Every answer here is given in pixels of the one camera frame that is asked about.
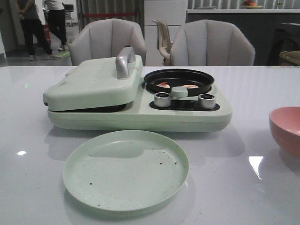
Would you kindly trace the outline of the right grey upholstered chair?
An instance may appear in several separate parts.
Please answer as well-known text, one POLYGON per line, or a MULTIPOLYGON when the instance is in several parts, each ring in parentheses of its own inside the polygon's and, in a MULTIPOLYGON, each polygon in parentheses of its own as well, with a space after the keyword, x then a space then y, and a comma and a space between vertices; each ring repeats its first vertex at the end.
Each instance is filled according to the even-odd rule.
POLYGON ((199 20, 176 32, 171 48, 173 66, 252 66, 255 48, 232 23, 199 20))

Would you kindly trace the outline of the left grey upholstered chair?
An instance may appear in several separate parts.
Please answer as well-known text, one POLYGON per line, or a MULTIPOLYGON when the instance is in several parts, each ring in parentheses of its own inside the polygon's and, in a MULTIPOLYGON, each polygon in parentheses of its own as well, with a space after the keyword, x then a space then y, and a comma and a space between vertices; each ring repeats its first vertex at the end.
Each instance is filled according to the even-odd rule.
POLYGON ((105 19, 87 24, 68 47, 73 66, 91 59, 115 57, 130 45, 146 62, 146 44, 139 24, 122 19, 105 19))

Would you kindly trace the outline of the black round frying pan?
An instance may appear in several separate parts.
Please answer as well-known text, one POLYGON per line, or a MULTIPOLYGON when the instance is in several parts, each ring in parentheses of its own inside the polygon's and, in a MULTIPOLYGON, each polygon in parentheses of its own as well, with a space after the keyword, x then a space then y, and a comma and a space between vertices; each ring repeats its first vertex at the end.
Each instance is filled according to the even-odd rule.
POLYGON ((193 97, 210 91, 211 85, 214 83, 214 78, 211 75, 198 70, 169 68, 148 73, 145 75, 144 81, 147 89, 154 93, 171 93, 172 87, 186 84, 197 85, 199 88, 187 90, 188 96, 193 97), (167 82, 170 88, 158 87, 157 84, 162 82, 167 82))

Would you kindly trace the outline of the silver control knob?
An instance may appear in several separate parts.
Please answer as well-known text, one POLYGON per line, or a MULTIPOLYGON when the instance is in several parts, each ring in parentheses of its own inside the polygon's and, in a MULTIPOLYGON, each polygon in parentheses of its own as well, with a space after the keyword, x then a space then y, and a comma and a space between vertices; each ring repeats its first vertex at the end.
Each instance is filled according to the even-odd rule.
POLYGON ((201 109, 211 110, 216 107, 216 98, 211 94, 198 95, 198 104, 201 109))
POLYGON ((172 104, 171 95, 166 92, 158 92, 154 95, 154 106, 158 108, 167 108, 172 104))

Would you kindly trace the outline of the left silver control knob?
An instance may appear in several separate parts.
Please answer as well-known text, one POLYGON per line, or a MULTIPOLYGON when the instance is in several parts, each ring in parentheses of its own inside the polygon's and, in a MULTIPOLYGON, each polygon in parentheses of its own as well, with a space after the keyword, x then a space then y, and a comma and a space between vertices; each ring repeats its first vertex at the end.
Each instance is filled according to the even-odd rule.
POLYGON ((171 95, 166 92, 158 92, 154 95, 154 106, 158 108, 167 108, 172 104, 171 95))

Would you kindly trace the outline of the person in white shirt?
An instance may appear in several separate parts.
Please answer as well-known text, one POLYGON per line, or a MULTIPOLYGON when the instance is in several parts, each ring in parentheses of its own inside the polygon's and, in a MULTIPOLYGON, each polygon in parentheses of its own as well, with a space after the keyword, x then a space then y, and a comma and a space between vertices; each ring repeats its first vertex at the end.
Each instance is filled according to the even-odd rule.
POLYGON ((65 51, 67 47, 67 35, 65 26, 65 9, 61 0, 47 0, 48 9, 48 26, 52 34, 54 34, 61 42, 59 51, 65 51))

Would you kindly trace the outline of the fruit plate on counter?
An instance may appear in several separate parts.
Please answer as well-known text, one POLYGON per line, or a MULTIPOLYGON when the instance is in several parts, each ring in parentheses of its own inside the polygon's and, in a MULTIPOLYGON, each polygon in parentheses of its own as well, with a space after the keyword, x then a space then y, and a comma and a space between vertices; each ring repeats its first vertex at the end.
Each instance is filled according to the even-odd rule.
POLYGON ((245 9, 261 9, 263 8, 262 5, 257 5, 255 2, 253 2, 252 0, 245 0, 242 3, 243 8, 245 9))

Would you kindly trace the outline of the orange cooked shrimp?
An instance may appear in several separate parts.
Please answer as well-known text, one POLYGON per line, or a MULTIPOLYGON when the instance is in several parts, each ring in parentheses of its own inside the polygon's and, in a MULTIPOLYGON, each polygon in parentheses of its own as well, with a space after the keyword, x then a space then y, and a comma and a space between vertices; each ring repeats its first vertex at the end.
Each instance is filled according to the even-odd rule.
POLYGON ((157 84, 157 86, 161 87, 161 88, 170 88, 170 86, 167 82, 159 83, 159 84, 157 84))

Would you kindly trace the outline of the light green round plate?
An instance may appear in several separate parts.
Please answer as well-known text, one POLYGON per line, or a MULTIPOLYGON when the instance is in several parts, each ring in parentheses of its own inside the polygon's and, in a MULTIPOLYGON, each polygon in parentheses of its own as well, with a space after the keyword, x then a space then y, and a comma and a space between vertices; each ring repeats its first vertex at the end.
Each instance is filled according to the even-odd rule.
POLYGON ((189 174, 185 151, 143 130, 95 137, 68 157, 63 182, 78 201, 109 212, 152 210, 168 202, 189 174))

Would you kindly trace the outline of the right silver control knob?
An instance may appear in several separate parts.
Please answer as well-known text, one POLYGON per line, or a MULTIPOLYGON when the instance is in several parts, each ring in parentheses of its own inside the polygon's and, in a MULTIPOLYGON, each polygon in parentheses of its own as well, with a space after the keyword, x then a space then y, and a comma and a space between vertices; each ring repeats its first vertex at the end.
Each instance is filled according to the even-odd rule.
POLYGON ((198 95, 198 104, 201 109, 211 110, 216 107, 216 98, 211 94, 198 95))

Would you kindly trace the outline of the green breakfast maker base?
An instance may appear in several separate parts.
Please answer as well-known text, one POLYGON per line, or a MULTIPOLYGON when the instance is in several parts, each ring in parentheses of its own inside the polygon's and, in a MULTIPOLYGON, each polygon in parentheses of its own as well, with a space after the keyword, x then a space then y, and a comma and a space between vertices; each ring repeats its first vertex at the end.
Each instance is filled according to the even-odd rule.
POLYGON ((161 132, 216 132, 224 129, 233 109, 216 85, 209 94, 220 106, 215 111, 176 111, 150 107, 153 94, 140 79, 136 98, 119 112, 52 112, 50 121, 57 127, 76 130, 147 130, 161 132))

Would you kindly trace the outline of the pink bowl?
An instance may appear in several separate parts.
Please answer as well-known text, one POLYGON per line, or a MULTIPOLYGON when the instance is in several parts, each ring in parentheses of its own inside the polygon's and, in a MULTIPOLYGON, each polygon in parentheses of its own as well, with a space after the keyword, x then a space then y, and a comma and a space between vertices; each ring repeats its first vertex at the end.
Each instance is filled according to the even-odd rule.
POLYGON ((269 114, 271 135, 286 152, 300 157, 300 107, 274 109, 269 114))

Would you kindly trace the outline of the white cabinet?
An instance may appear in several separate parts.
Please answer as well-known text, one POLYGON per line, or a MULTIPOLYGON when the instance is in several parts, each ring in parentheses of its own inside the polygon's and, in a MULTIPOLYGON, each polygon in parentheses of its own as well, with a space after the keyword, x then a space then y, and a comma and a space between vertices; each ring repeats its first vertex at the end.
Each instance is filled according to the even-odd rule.
POLYGON ((144 39, 146 43, 146 66, 162 66, 163 57, 157 49, 157 26, 153 20, 166 22, 170 40, 186 21, 186 0, 146 0, 144 2, 144 39))

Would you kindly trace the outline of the green breakfast maker lid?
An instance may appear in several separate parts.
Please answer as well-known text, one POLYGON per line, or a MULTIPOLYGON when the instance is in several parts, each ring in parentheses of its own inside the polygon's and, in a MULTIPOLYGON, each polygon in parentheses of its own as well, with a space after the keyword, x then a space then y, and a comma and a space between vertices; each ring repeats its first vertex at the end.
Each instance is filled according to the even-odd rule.
POLYGON ((137 95, 143 61, 132 47, 117 57, 83 61, 43 93, 50 111, 60 112, 123 105, 137 95))

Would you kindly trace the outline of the beige plastic chair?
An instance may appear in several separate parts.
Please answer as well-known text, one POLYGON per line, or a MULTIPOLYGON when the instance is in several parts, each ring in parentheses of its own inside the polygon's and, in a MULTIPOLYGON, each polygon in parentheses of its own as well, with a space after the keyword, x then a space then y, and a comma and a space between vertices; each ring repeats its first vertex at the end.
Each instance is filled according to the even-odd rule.
POLYGON ((157 26, 157 49, 163 57, 163 65, 171 66, 171 47, 172 42, 170 41, 169 29, 166 22, 161 20, 152 20, 157 26))

